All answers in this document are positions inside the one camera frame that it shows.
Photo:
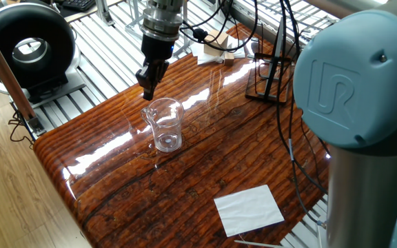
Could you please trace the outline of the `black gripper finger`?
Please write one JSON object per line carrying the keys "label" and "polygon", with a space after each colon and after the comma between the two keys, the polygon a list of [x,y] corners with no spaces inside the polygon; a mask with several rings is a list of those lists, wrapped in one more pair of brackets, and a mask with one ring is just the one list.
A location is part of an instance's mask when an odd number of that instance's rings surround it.
{"label": "black gripper finger", "polygon": [[151,101],[158,83],[158,66],[154,63],[145,61],[143,67],[135,74],[139,85],[143,88],[143,98]]}
{"label": "black gripper finger", "polygon": [[168,66],[169,66],[168,61],[159,61],[158,62],[157,66],[156,66],[156,76],[155,76],[157,83],[160,83],[161,80],[163,79]]}

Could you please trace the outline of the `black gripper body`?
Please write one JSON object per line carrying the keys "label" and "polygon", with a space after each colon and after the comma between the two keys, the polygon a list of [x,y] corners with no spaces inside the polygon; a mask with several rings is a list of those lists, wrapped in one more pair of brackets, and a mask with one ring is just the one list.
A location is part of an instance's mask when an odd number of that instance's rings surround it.
{"label": "black gripper body", "polygon": [[172,57],[174,49],[173,41],[161,41],[147,35],[143,35],[141,51],[145,55],[144,65],[155,60],[168,60]]}

